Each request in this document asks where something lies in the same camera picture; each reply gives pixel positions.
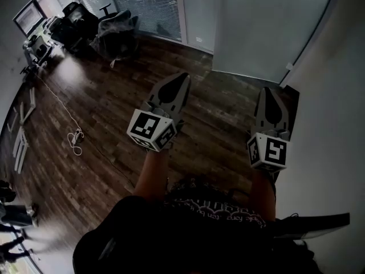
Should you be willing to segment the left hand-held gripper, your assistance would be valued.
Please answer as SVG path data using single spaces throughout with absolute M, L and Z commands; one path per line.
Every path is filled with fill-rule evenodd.
M 149 96 L 136 109 L 129 123 L 127 134 L 138 145 L 156 152 L 171 147 L 183 120 L 191 79 L 188 73 L 178 73 L 157 82 Z

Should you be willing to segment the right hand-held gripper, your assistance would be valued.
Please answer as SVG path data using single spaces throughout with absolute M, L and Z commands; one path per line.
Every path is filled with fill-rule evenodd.
M 268 87 L 258 95 L 254 112 L 251 138 L 247 142 L 251 168 L 278 172 L 287 167 L 287 153 L 291 149 L 289 141 L 289 112 L 281 98 Z

